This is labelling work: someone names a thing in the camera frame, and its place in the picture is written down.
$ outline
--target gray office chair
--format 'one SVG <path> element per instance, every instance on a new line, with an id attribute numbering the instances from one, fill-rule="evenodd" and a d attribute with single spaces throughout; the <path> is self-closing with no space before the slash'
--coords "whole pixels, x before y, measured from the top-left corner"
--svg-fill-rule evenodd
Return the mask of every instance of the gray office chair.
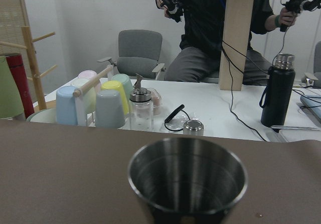
<path id="1" fill-rule="evenodd" d="M 117 66 L 119 73 L 144 78 L 158 79 L 165 70 L 163 63 L 158 63 L 163 37 L 160 33 L 148 30 L 124 30 L 118 35 L 118 59 L 106 57 L 98 62 L 109 61 Z"/>
<path id="2" fill-rule="evenodd" d="M 321 41 L 315 46 L 313 73 L 318 79 L 314 81 L 314 86 L 321 87 Z"/>

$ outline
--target wooden mug tree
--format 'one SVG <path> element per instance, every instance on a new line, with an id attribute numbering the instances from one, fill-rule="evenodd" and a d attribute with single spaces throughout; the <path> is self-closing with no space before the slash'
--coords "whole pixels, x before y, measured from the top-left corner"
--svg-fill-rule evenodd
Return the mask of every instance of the wooden mug tree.
<path id="1" fill-rule="evenodd" d="M 1 41 L 0 41 L 0 45 L 25 49 L 27 51 L 29 66 L 32 74 L 32 78 L 27 78 L 27 79 L 32 80 L 35 87 L 39 110 L 43 110 L 47 108 L 47 105 L 46 105 L 45 95 L 41 84 L 41 78 L 47 75 L 52 70 L 54 70 L 57 67 L 57 65 L 53 65 L 47 71 L 40 73 L 38 68 L 37 58 L 36 58 L 34 42 L 53 36 L 55 35 L 55 32 L 51 32 L 44 36 L 32 39 L 31 30 L 29 26 L 21 27 L 21 30 L 22 30 L 22 34 L 25 42 L 24 46 L 19 44 L 8 43 L 8 42 L 1 42 Z"/>

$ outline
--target yellow cup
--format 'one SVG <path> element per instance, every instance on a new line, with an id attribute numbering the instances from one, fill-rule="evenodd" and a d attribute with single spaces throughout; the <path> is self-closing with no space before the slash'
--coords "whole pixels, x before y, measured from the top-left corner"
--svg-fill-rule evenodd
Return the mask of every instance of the yellow cup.
<path id="1" fill-rule="evenodd" d="M 116 80 L 111 80 L 111 81 L 107 81 L 102 84 L 101 90 L 109 90 L 109 89 L 117 90 L 120 93 L 120 98 L 121 98 L 121 103 L 122 103 L 122 108 L 124 110 L 124 114 L 129 113 L 127 97 L 126 97 L 125 90 L 124 90 L 124 87 L 121 84 L 121 82 L 116 81 Z"/>

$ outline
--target cup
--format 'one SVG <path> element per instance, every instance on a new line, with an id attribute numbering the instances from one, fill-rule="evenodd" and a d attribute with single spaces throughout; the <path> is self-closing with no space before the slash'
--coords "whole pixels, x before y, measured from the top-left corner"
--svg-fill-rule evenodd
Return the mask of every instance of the cup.
<path id="1" fill-rule="evenodd" d="M 118 129 L 124 126 L 125 116 L 119 91 L 102 90 L 96 97 L 96 127 Z"/>
<path id="2" fill-rule="evenodd" d="M 133 86 L 131 84 L 129 76 L 126 74 L 120 73 L 120 74 L 114 75 L 111 80 L 116 80 L 121 82 L 126 93 L 127 101 L 129 101 L 130 93 L 133 91 Z"/>
<path id="3" fill-rule="evenodd" d="M 0 119 L 26 119 L 18 87 L 5 56 L 0 56 Z"/>
<path id="4" fill-rule="evenodd" d="M 242 198 L 239 158 L 212 142 L 167 138 L 138 150 L 128 181 L 150 223 L 217 224 Z"/>
<path id="5" fill-rule="evenodd" d="M 111 80 L 111 81 L 107 81 L 107 82 L 103 83 L 101 86 L 101 90 L 110 90 L 110 89 L 117 90 L 120 93 L 120 98 L 121 98 L 124 114 L 125 115 L 128 114 L 129 108 L 128 108 L 127 97 L 126 97 L 126 93 L 125 93 L 124 87 L 122 86 L 121 82 L 116 81 L 116 80 Z"/>
<path id="6" fill-rule="evenodd" d="M 80 88 L 82 85 L 87 83 L 89 79 L 87 78 L 76 78 L 71 82 L 71 85 Z M 94 88 L 91 88 L 88 92 L 86 92 L 83 96 L 83 103 L 85 107 L 86 114 L 91 114 L 95 112 L 96 108 L 96 91 Z"/>
<path id="7" fill-rule="evenodd" d="M 75 89 L 74 86 L 63 86 L 56 92 L 56 120 L 58 124 L 78 125 L 75 98 L 72 95 Z"/>
<path id="8" fill-rule="evenodd" d="M 32 104 L 32 99 L 29 92 L 28 81 L 22 56 L 20 53 L 4 53 L 0 56 L 5 56 L 10 72 L 17 85 L 26 118 L 32 115 L 35 110 Z"/>
<path id="9" fill-rule="evenodd" d="M 93 70 L 85 70 L 85 71 L 82 71 L 81 73 L 78 74 L 78 77 L 79 78 L 87 78 L 87 79 L 91 79 L 93 77 L 95 77 L 97 75 L 97 72 L 93 71 Z M 96 85 L 95 85 L 95 91 L 96 92 L 99 92 L 101 89 L 101 83 L 98 82 Z"/>

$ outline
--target silver bottle cap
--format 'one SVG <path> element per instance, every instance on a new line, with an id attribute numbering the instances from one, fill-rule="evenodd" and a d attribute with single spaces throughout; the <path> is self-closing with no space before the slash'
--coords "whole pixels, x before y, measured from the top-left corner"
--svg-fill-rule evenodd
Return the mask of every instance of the silver bottle cap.
<path id="1" fill-rule="evenodd" d="M 196 135 L 203 136 L 204 125 L 198 120 L 188 120 L 184 123 L 183 134 L 184 135 Z"/>
<path id="2" fill-rule="evenodd" d="M 293 61 L 295 56 L 292 54 L 278 54 L 276 56 L 275 67 L 279 69 L 293 69 Z"/>
<path id="3" fill-rule="evenodd" d="M 130 93 L 129 99 L 133 102 L 148 102 L 151 100 L 151 92 L 141 87 L 142 76 L 136 73 L 137 81 L 134 84 L 134 90 Z"/>

